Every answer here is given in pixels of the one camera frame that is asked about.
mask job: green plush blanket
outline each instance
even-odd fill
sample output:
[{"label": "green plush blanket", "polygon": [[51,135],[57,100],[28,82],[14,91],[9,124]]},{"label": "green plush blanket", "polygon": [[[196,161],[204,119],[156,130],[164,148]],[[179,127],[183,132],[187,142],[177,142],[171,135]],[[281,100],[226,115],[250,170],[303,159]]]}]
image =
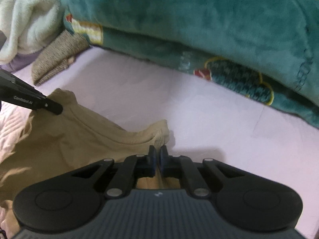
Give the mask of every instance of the green plush blanket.
[{"label": "green plush blanket", "polygon": [[319,0],[62,3],[66,28],[91,44],[195,73],[319,127]]}]

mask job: brown knitted fabric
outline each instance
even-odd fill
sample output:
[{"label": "brown knitted fabric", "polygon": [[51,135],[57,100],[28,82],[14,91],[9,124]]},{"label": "brown knitted fabric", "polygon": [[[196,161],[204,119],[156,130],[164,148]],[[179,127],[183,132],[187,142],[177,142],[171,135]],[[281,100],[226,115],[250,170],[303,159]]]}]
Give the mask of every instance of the brown knitted fabric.
[{"label": "brown knitted fabric", "polygon": [[68,58],[89,47],[87,40],[80,34],[71,35],[63,31],[35,60],[31,69],[32,81],[40,85],[68,68]]}]

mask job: ribbed gray surface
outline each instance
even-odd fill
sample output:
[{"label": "ribbed gray surface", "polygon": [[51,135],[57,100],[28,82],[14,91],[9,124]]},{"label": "ribbed gray surface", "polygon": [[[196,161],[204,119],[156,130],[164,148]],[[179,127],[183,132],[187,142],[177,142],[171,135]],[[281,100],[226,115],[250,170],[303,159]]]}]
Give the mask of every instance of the ribbed gray surface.
[{"label": "ribbed gray surface", "polygon": [[184,190],[133,190],[124,199],[108,201],[94,220],[79,229],[56,235],[22,230],[15,237],[15,239],[177,238],[302,239],[303,237],[294,229],[274,234],[256,234],[240,230],[221,219],[208,201],[193,199]]}]

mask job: white bed sheet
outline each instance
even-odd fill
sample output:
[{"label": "white bed sheet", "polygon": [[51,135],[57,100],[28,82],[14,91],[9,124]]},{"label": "white bed sheet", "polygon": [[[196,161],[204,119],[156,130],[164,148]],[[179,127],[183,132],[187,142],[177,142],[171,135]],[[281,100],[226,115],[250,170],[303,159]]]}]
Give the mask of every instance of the white bed sheet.
[{"label": "white bed sheet", "polygon": [[[15,74],[31,84],[31,67]],[[302,197],[297,229],[319,226],[319,130],[303,120],[195,76],[92,48],[37,89],[75,93],[83,106],[137,131],[160,119],[171,130],[170,154],[212,157],[286,184]]]}]

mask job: purple fabric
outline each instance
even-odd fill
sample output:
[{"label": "purple fabric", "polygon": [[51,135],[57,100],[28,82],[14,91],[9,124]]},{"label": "purple fabric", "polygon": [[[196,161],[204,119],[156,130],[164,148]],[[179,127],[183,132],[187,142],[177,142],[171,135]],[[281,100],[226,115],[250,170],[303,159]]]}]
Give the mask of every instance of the purple fabric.
[{"label": "purple fabric", "polygon": [[41,50],[29,55],[17,54],[10,63],[0,65],[0,67],[8,72],[18,71],[35,61],[40,53]]}]

